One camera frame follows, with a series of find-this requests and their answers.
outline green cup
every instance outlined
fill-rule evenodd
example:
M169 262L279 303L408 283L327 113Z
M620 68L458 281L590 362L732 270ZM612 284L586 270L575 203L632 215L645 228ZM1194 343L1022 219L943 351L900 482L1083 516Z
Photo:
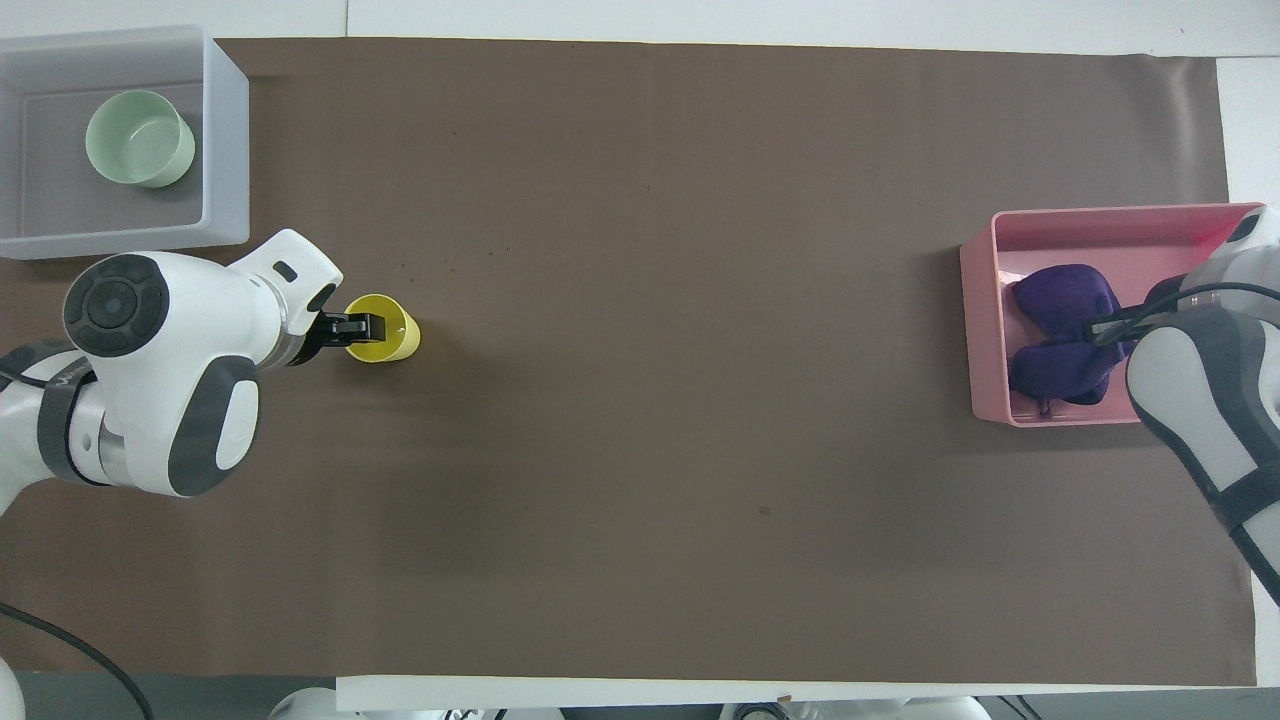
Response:
M196 138L163 95L131 90L93 111L84 131L84 152L93 169L111 182L164 187L191 168Z

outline gray floor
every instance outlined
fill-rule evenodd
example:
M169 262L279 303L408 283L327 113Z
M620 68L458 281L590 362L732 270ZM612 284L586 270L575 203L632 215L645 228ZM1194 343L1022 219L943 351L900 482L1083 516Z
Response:
M137 720L129 696L106 674L18 673L28 720ZM300 688L332 678L137 676L159 720L266 720L275 705ZM998 698L979 698L992 720L1018 720ZM1180 691L1030 696L1044 720L1274 720L1280 689ZM570 708L566 720L714 720L717 706Z

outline yellow cup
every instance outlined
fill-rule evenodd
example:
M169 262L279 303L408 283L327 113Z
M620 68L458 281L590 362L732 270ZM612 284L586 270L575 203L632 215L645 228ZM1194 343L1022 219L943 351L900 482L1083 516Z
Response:
M364 295L351 301L347 313L372 313L387 322L387 340L383 342L357 342L347 352L361 363L390 363L403 360L417 350L421 333L408 313L385 295Z

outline brown mat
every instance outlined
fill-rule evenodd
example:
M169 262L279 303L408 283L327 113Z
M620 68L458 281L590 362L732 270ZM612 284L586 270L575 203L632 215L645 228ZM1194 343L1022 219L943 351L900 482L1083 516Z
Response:
M4 600L136 670L1253 682L1172 454L970 415L956 255L997 210L1225 200L1212 60L224 46L253 241L422 351L266 378L198 500L27 491ZM84 264L0 263L0 337L56 334Z

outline pink plastic basket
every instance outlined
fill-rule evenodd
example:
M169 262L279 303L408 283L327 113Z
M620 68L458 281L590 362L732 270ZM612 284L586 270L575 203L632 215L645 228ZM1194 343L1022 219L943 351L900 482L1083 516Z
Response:
M1009 359L1044 340L1018 310L1009 287L1036 270L1068 263L1093 265L1121 305L1138 305L1157 282L1202 263L1258 202L1015 210L998 213L960 247L965 337L973 414L1019 428L1135 423L1125 365L1097 405L1037 402L1009 389Z

